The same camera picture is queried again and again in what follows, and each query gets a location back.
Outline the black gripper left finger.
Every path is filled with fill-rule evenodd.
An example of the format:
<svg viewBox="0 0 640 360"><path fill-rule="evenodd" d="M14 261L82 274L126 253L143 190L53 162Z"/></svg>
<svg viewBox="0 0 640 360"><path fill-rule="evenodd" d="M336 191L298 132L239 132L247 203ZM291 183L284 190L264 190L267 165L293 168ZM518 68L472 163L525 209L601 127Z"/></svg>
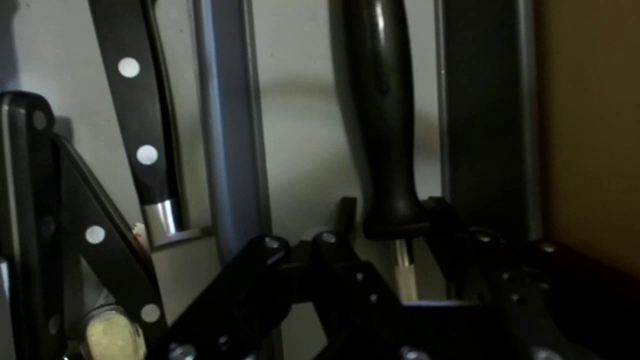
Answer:
<svg viewBox="0 0 640 360"><path fill-rule="evenodd" d="M254 237L149 348L147 360L252 360L296 303L311 303L326 346L314 360L400 360L400 302L351 246L358 201L330 230L290 243Z"/></svg>

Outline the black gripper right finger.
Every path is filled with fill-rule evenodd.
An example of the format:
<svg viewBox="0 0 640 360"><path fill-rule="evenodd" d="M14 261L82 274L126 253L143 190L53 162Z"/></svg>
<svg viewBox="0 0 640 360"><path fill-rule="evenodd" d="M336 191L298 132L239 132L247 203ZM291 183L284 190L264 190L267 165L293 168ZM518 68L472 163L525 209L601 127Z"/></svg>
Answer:
<svg viewBox="0 0 640 360"><path fill-rule="evenodd" d="M513 360L640 360L636 278L559 241L472 227L443 198L419 216L454 293L492 312Z"/></svg>

